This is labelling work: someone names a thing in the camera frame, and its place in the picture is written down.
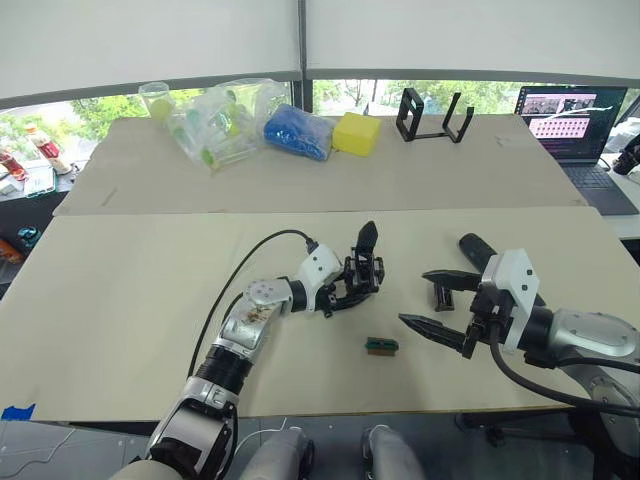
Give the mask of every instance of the small green object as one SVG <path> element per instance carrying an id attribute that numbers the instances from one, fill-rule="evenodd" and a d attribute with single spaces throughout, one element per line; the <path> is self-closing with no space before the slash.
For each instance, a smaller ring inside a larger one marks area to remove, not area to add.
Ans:
<path id="1" fill-rule="evenodd" d="M 400 348 L 398 342 L 392 338 L 367 337 L 364 347 L 369 355 L 395 356 Z"/>
<path id="2" fill-rule="evenodd" d="M 202 158 L 202 161 L 210 167 L 213 166 L 213 162 L 215 162 L 213 154 L 206 148 L 203 148 L 202 152 L 200 152 L 200 158 Z"/>
<path id="3" fill-rule="evenodd" d="M 149 107 L 149 115 L 157 122 L 163 122 L 173 110 L 173 105 L 168 101 L 160 98 L 153 102 Z"/>

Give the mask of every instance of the black cable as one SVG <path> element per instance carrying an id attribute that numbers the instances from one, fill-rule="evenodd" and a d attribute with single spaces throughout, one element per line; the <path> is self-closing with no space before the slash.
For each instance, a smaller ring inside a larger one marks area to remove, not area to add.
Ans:
<path id="1" fill-rule="evenodd" d="M 235 408 L 233 409 L 233 434 L 231 438 L 231 450 L 229 450 L 229 456 L 227 457 L 224 467 L 220 470 L 220 473 L 216 475 L 216 480 L 222 480 L 229 472 L 231 462 L 233 461 L 233 457 L 236 453 L 236 447 L 238 445 L 238 411 Z"/>
<path id="2" fill-rule="evenodd" d="M 207 319 L 205 320 L 204 325 L 202 326 L 202 330 L 200 331 L 200 336 L 198 337 L 198 341 L 196 342 L 196 346 L 195 346 L 195 349 L 193 351 L 193 355 L 191 357 L 191 363 L 189 364 L 189 372 L 188 372 L 187 377 L 190 377 L 191 375 L 193 375 L 193 372 L 194 372 L 194 370 L 196 368 L 196 361 L 198 360 L 198 354 L 200 353 L 200 347 L 202 346 L 202 341 L 204 340 L 204 336 L 207 333 L 207 329 L 209 328 L 209 324 L 211 323 L 211 319 L 213 318 L 213 314 L 215 313 L 216 309 L 218 308 L 218 305 L 220 304 L 220 301 L 222 300 L 222 297 L 227 292 L 227 289 L 229 288 L 229 285 L 231 285 L 231 282 L 233 282 L 233 280 L 238 275 L 238 272 L 240 271 L 240 269 L 244 266 L 244 264 L 247 262 L 247 260 L 249 260 L 251 255 L 253 255 L 255 253 L 255 251 L 258 250 L 262 245 L 264 245 L 269 240 L 271 240 L 271 239 L 273 239 L 275 237 L 278 237 L 280 235 L 287 235 L 287 234 L 300 235 L 302 238 L 304 238 L 304 241 L 307 243 L 307 250 L 309 252 L 311 250 L 313 250 L 317 246 L 317 243 L 310 236 L 308 236 L 306 233 L 301 232 L 300 230 L 293 230 L 293 229 L 280 230 L 279 232 L 272 233 L 268 237 L 263 238 L 262 240 L 260 240 L 258 243 L 255 244 L 255 246 L 249 251 L 249 253 L 247 253 L 245 255 L 245 257 L 238 264 L 238 266 L 233 271 L 231 276 L 227 279 L 227 283 L 224 284 L 224 287 L 222 287 L 222 290 L 220 290 L 220 294 L 218 295 L 218 298 L 216 298 L 216 301 L 213 303 L 213 306 L 211 307 L 211 310 L 209 310 L 209 314 L 207 315 Z"/>
<path id="3" fill-rule="evenodd" d="M 238 295 L 235 296 L 233 300 L 231 300 L 231 303 L 229 304 L 227 309 L 224 311 L 224 316 L 222 317 L 223 319 L 226 319 L 229 317 L 229 315 L 231 314 L 231 310 L 233 310 L 233 307 L 236 306 L 236 303 L 238 303 L 238 300 L 242 298 L 242 295 L 243 295 L 242 293 L 239 293 Z"/>
<path id="4" fill-rule="evenodd" d="M 626 370 L 631 373 L 640 374 L 640 365 L 631 365 L 630 363 L 619 362 L 608 358 L 565 358 L 556 362 L 558 367 L 567 367 L 569 365 L 598 365 L 599 367 L 615 368 L 617 370 Z"/>
<path id="5" fill-rule="evenodd" d="M 567 405 L 573 405 L 574 407 L 596 409 L 603 413 L 610 413 L 613 415 L 621 415 L 625 417 L 640 417 L 640 408 L 630 407 L 628 405 L 616 405 L 606 404 L 602 402 L 596 402 L 582 397 L 576 397 L 575 395 L 569 395 L 568 393 L 559 392 L 550 388 L 539 385 L 531 380 L 528 380 L 520 374 L 511 370 L 502 358 L 499 346 L 500 338 L 500 324 L 493 323 L 489 333 L 489 346 L 491 347 L 491 356 L 498 368 L 509 377 L 512 381 L 520 385 L 521 387 L 531 390 L 538 395 L 550 398 L 557 402 L 566 403 Z"/>

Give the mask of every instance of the blue plastic bag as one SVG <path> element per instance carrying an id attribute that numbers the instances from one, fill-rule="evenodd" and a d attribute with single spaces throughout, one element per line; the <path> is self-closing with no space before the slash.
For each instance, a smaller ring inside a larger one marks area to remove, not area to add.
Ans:
<path id="1" fill-rule="evenodd" d="M 334 122 L 291 105 L 280 105 L 264 126 L 267 143 L 314 160 L 331 151 Z"/>

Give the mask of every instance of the laptop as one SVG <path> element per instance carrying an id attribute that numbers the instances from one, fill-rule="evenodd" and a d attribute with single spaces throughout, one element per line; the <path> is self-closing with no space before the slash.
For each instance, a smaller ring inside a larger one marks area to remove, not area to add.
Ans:
<path id="1" fill-rule="evenodd" d="M 636 207 L 600 166 L 624 87 L 522 87 L 516 104 L 534 137 L 602 215 L 634 215 Z"/>

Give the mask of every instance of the yellow sponge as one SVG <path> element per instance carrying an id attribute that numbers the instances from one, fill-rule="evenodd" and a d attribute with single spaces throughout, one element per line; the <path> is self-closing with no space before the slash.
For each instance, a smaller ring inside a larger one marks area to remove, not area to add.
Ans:
<path id="1" fill-rule="evenodd" d="M 368 157 L 380 133 L 380 120 L 356 113 L 345 113 L 333 129 L 333 148 Z"/>

